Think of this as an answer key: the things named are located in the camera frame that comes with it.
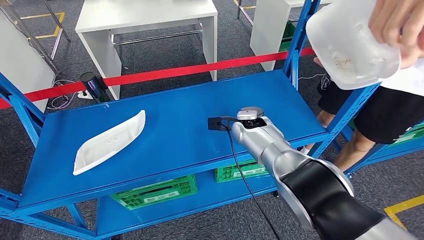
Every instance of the black cable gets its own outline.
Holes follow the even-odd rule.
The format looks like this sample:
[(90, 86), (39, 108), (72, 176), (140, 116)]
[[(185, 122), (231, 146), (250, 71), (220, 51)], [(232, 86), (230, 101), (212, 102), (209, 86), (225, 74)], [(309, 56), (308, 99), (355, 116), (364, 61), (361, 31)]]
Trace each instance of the black cable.
[(274, 226), (271, 223), (270, 219), (268, 218), (267, 214), (265, 214), (264, 210), (262, 209), (262, 207), (259, 204), (258, 200), (256, 199), (255, 195), (253, 194), (251, 188), (249, 187), (248, 182), (246, 181), (245, 176), (243, 175), (242, 169), (240, 168), (239, 162), (237, 161), (236, 151), (234, 150), (233, 138), (231, 137), (230, 128), (228, 126), (222, 124), (222, 123), (220, 123), (219, 125), (223, 126), (226, 129), (226, 132), (228, 134), (229, 144), (231, 145), (232, 156), (234, 157), (235, 164), (237, 165), (237, 168), (240, 171), (241, 178), (243, 179), (243, 182), (246, 185), (247, 190), (249, 190), (250, 195), (252, 196), (252, 198), (256, 202), (256, 205), (259, 208), (259, 210), (262, 212), (263, 216), (265, 217), (265, 220), (268, 222), (269, 227), (271, 227), (272, 232), (275, 235), (275, 238), (278, 239), (278, 240), (281, 240), (281, 238), (278, 235), (276, 229), (274, 228)]

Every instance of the person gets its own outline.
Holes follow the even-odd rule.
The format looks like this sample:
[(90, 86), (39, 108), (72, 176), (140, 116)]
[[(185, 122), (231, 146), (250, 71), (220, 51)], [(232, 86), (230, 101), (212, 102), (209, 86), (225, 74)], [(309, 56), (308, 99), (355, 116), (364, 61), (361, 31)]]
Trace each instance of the person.
[[(334, 162), (342, 171), (374, 144), (393, 144), (424, 120), (424, 0), (377, 0), (368, 26), (378, 42), (400, 48), (402, 69), (381, 83), (354, 118), (356, 129)], [(318, 58), (313, 61), (322, 67)], [(327, 73), (317, 89), (322, 109), (317, 119), (326, 128), (352, 91), (338, 88)]]

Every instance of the robotic arm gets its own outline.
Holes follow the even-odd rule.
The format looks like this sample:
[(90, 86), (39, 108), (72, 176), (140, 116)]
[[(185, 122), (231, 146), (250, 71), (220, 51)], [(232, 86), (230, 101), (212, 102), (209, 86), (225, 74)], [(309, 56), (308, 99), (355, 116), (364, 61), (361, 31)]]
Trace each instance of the robotic arm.
[(331, 162), (293, 149), (263, 115), (258, 107), (245, 107), (237, 118), (210, 118), (208, 125), (222, 130), (221, 120), (234, 122), (232, 135), (273, 176), (283, 202), (304, 228), (316, 230), (322, 240), (416, 239), (357, 201), (343, 172)]

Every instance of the black shorts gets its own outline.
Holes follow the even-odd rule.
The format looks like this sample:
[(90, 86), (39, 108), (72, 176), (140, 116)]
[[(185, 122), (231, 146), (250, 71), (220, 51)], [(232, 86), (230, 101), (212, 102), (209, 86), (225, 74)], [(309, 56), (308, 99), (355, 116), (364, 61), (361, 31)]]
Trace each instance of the black shorts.
[[(336, 114), (352, 90), (342, 90), (325, 74), (317, 87), (318, 106)], [(424, 96), (379, 86), (354, 119), (356, 129), (378, 144), (392, 144), (424, 120)]]

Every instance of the gray carpet floor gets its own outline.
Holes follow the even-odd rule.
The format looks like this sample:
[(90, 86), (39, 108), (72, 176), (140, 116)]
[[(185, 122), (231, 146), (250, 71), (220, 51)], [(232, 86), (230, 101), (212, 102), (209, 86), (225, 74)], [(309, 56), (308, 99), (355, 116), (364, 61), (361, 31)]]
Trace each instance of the gray carpet floor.
[[(83, 44), (75, 33), (78, 16), (84, 0), (51, 0), (54, 12), (65, 12), (63, 26), (71, 38), (67, 43), (62, 40), (55, 62), (62, 73), (58, 79), (76, 81), (87, 71), (98, 73)], [(252, 27), (241, 17), (236, 19), (237, 7), (233, 0), (214, 0), (218, 10), (218, 60), (252, 56), (249, 40)], [(256, 0), (244, 0), (243, 6), (253, 6)], [(46, 14), (42, 0), (16, 0), (14, 8), (22, 17)], [(253, 18), (254, 9), (246, 10)], [(292, 17), (299, 10), (292, 12)], [(36, 35), (51, 34), (55, 24), (52, 19), (42, 17), (25, 20)], [(197, 26), (174, 27), (169, 29), (121, 34), (118, 40), (138, 37), (158, 36), (193, 30)], [(51, 51), (53, 38), (40, 40)], [(204, 64), (200, 36), (190, 35), (173, 39), (120, 46), (118, 54), (125, 67), (122, 74), (139, 73), (157, 69)], [(218, 79), (261, 72), (260, 65), (231, 68), (218, 71)], [(300, 60), (299, 75), (310, 77), (323, 70), (312, 62), (311, 56)], [(198, 83), (211, 81), (209, 73), (183, 77), (173, 77), (144, 83), (125, 85), (121, 88), (121, 97), (153, 93)], [(299, 83), (300, 94), (314, 113), (319, 112), (316, 84), (319, 79), (304, 79)], [(93, 104), (91, 100), (75, 98), (68, 109)], [(29, 138), (12, 109), (0, 110), (0, 187), (14, 193), (20, 193), (34, 153)], [(329, 147), (323, 154), (326, 160), (332, 160), (336, 151)], [(424, 152), (416, 152), (397, 157), (374, 165), (366, 166), (352, 175), (357, 198), (371, 208), (383, 212), (384, 208), (424, 194)], [(279, 199), (265, 194), (258, 197), (260, 204), (269, 215), (277, 231), (284, 240), (318, 239), (315, 232), (302, 229), (282, 205)], [(94, 229), (96, 201), (78, 204), (89, 228)], [(398, 214), (405, 227), (418, 239), (424, 240), (424, 205), (417, 206)], [(72, 222), (64, 208), (57, 208), (47, 214)], [(72, 239), (45, 230), (22, 225), (8, 220), (0, 220), (0, 239), (4, 240), (68, 240)], [(261, 216), (252, 199), (218, 207), (209, 211), (193, 214), (172, 221), (156, 224), (143, 229), (122, 234), (123, 240), (210, 240), (245, 239), (273, 240), (274, 236)]]

